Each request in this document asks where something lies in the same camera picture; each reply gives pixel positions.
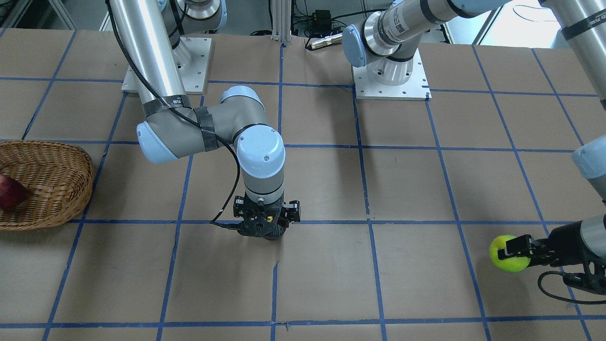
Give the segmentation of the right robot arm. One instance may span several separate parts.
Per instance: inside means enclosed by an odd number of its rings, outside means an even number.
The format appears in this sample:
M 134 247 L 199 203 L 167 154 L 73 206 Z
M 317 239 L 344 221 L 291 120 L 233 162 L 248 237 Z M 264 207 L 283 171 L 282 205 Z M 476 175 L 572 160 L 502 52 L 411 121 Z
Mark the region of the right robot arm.
M 284 201 L 285 145 L 257 93 L 234 86 L 218 105 L 193 108 L 158 2 L 108 0 L 106 6 L 117 43 L 138 79 L 145 120 L 136 133 L 145 157 L 164 163 L 227 147 L 236 162 L 236 179 L 245 185 L 244 196 L 229 194 L 233 215 L 241 222 L 214 218 L 210 223 L 244 236 L 280 240 L 291 222 L 301 220 L 300 203 Z

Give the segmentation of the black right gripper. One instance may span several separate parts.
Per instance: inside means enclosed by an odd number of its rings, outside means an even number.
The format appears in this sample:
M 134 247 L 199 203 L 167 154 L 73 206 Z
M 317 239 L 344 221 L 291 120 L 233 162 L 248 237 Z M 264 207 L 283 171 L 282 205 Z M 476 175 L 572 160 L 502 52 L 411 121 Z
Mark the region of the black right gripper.
M 247 195 L 236 196 L 233 215 L 241 217 L 242 222 L 233 225 L 240 235 L 261 237 L 267 240 L 280 240 L 292 222 L 301 222 L 301 203 L 299 200 L 282 202 L 283 197 L 271 204 L 263 199 L 253 201 Z

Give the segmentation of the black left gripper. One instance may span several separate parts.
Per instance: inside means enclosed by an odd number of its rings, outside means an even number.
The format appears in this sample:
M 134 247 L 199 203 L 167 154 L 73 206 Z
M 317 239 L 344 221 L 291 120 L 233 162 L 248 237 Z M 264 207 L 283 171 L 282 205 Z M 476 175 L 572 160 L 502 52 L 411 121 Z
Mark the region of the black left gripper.
M 531 235 L 497 237 L 497 259 L 505 261 L 526 257 L 552 267 L 584 265 L 593 262 L 605 270 L 605 221 L 583 220 L 551 231 L 548 238 Z

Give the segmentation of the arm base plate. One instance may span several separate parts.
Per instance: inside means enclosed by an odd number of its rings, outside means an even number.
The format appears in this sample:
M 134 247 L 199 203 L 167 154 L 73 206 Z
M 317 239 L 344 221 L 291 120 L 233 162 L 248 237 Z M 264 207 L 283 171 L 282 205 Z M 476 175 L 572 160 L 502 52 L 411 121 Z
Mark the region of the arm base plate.
M 432 98 L 419 50 L 409 61 L 383 58 L 351 69 L 357 99 L 427 101 Z
M 131 56 L 143 77 L 161 96 L 204 93 L 212 54 L 209 37 L 181 37 L 179 45 Z

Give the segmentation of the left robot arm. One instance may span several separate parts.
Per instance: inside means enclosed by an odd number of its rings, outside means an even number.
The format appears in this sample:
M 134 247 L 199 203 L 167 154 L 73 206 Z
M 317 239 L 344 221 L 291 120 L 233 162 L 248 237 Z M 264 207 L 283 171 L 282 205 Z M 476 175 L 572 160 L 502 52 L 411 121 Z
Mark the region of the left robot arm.
M 422 33 L 449 21 L 487 15 L 476 33 L 484 39 L 506 0 L 395 0 L 388 9 L 372 11 L 364 21 L 342 32 L 344 54 L 351 67 L 366 72 L 377 90 L 402 89 L 418 77 L 413 62 Z M 605 2 L 541 0 L 559 24 L 562 40 L 573 50 L 602 106 L 605 105 Z M 582 265 L 585 276 L 605 273 L 605 217 L 557 227 L 547 238 L 526 234 L 495 238 L 489 248 L 498 268 L 518 272 L 530 266 Z

